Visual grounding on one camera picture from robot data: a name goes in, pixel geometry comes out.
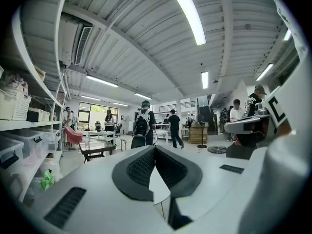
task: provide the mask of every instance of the air conditioner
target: air conditioner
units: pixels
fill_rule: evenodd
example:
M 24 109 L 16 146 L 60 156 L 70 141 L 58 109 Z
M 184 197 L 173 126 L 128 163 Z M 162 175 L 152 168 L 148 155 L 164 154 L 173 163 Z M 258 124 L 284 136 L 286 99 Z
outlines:
M 67 65 L 78 65 L 92 29 L 92 24 L 62 13 L 58 29 L 58 58 Z

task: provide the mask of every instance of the person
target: person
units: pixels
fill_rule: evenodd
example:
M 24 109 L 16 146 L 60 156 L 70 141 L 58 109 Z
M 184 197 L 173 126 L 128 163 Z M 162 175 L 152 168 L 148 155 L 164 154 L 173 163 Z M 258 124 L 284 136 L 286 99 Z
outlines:
M 230 113 L 231 113 L 231 109 L 233 108 L 233 106 L 230 106 L 228 111 L 226 112 L 226 122 L 230 122 Z M 232 140 L 232 136 L 231 133 L 228 133 L 228 139 L 227 141 L 231 141 Z
M 224 133 L 224 124 L 226 122 L 226 107 L 222 109 L 221 113 L 220 113 L 220 132 Z
M 66 117 L 66 120 L 64 121 L 64 126 L 70 127 L 72 125 L 72 121 L 73 121 L 73 114 L 70 110 L 70 107 L 65 108 L 64 116 L 66 116 L 66 113 L 67 113 L 67 117 Z M 65 130 L 64 130 L 64 142 L 65 142 L 64 145 L 66 146 L 68 143 L 67 143 L 67 135 L 66 135 Z
M 191 114 L 190 116 L 188 116 L 188 118 L 187 118 L 187 127 L 188 128 L 191 128 L 191 126 L 192 126 L 192 122 L 194 121 L 194 119 L 193 119 L 193 114 Z
M 72 113 L 72 124 L 70 125 L 70 127 L 75 130 L 75 123 L 76 123 L 76 118 L 74 116 L 74 111 L 70 111 Z
M 112 116 L 112 111 L 110 109 L 107 110 L 106 112 L 106 117 L 105 117 L 105 131 L 108 132 L 113 132 L 114 131 L 114 119 Z
M 244 117 L 244 109 L 240 107 L 240 100 L 233 101 L 234 108 L 230 111 L 230 121 L 242 119 Z
M 166 119 L 164 119 L 164 124 L 168 124 L 169 114 L 166 115 Z
M 256 85 L 254 92 L 249 95 L 245 101 L 244 117 L 250 117 L 254 115 L 255 105 L 260 103 L 265 98 L 266 92 L 262 85 Z
M 179 122 L 180 118 L 176 115 L 176 111 L 172 109 L 170 111 L 171 116 L 169 117 L 169 131 L 171 132 L 171 138 L 174 145 L 174 148 L 176 148 L 176 141 L 179 142 L 179 145 L 181 146 L 181 149 L 184 148 L 184 143 L 181 140 L 179 136 Z
M 146 138 L 146 145 L 152 145 L 153 144 L 153 129 L 156 128 L 156 121 L 155 121 L 155 116 L 154 113 L 152 111 L 149 111 L 150 109 L 150 102 L 148 100 L 145 100 L 142 102 L 142 106 L 141 106 L 141 113 L 144 114 L 146 113 L 146 111 L 148 111 L 148 117 L 147 117 L 147 121 L 149 122 L 149 126 L 150 126 L 150 130 L 147 133 L 147 135 L 145 136 Z M 135 121 L 137 120 L 137 116 L 138 116 L 138 112 L 136 112 L 135 115 Z

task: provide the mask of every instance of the fluorescent ceiling light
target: fluorescent ceiling light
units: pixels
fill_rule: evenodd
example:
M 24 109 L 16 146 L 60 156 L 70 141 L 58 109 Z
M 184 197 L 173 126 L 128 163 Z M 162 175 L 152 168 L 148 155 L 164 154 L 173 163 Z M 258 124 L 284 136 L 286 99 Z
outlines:
M 135 93 L 135 95 L 136 95 L 136 96 L 141 96 L 141 97 L 146 98 L 146 99 L 152 99 L 152 98 L 149 98 L 149 97 L 147 97 L 147 96 L 143 96 L 143 95 L 141 95 L 141 94 L 139 94 L 139 93 Z
M 81 97 L 86 98 L 86 99 L 95 99 L 95 100 L 100 100 L 100 99 L 93 98 L 93 97 L 88 97 L 88 96 L 81 96 Z
M 201 80 L 203 82 L 203 89 L 208 88 L 208 72 L 201 73 Z
M 95 77 L 93 77 L 93 76 L 87 76 L 87 78 L 90 79 L 90 80 L 94 80 L 94 81 L 97 81 L 97 82 L 100 82 L 100 83 L 103 83 L 103 84 L 112 86 L 112 87 L 114 87 L 114 88 L 117 88 L 117 87 L 118 87 L 118 85 L 116 85 L 116 84 L 113 84 L 113 83 L 110 83 L 110 82 L 108 82 L 108 81 L 104 81 L 104 80 L 95 78 Z
M 201 21 L 196 10 L 196 7 L 193 3 L 193 0 L 177 0 L 180 4 L 191 29 L 193 31 L 195 41 L 197 45 L 203 45 L 206 43 L 205 33 L 203 26 L 201 25 Z
M 284 35 L 283 41 L 288 41 L 291 36 L 292 36 L 292 32 L 290 31 L 290 29 L 288 29 Z
M 120 104 L 120 103 L 116 103 L 116 102 L 114 102 L 113 104 L 120 105 L 120 106 L 125 106 L 125 107 L 127 107 L 127 106 L 128 106 L 128 105 L 125 105 L 125 104 Z
M 269 63 L 268 66 L 262 71 L 262 73 L 258 76 L 256 81 L 259 81 L 262 79 L 262 77 L 265 76 L 265 74 L 273 67 L 273 63 Z

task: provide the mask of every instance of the black t-shirt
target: black t-shirt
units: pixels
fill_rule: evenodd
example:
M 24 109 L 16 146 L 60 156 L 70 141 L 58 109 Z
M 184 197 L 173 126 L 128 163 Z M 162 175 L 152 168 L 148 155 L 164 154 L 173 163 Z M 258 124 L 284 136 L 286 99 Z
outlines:
M 141 112 L 144 114 L 146 112 L 147 109 L 142 109 Z M 150 125 L 150 131 L 152 131 L 152 125 L 153 124 L 156 124 L 156 121 L 155 121 L 155 116 L 154 116 L 154 113 L 152 111 L 150 111 L 148 113 L 149 115 L 149 125 Z
M 179 121 L 180 121 L 179 116 L 171 115 L 168 121 L 171 123 L 171 131 L 179 130 Z
M 255 105 L 260 102 L 262 102 L 262 100 L 259 99 L 259 97 L 255 93 L 249 95 L 245 101 L 244 117 L 253 116 Z

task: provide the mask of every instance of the black cap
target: black cap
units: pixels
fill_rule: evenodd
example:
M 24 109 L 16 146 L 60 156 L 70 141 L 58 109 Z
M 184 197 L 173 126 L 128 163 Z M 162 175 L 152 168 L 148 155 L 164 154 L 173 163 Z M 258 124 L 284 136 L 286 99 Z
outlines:
M 265 92 L 264 87 L 262 85 L 256 85 L 254 87 L 254 90 L 255 91 L 258 90 L 259 94 L 261 94 L 261 95 L 267 95 L 267 93 Z

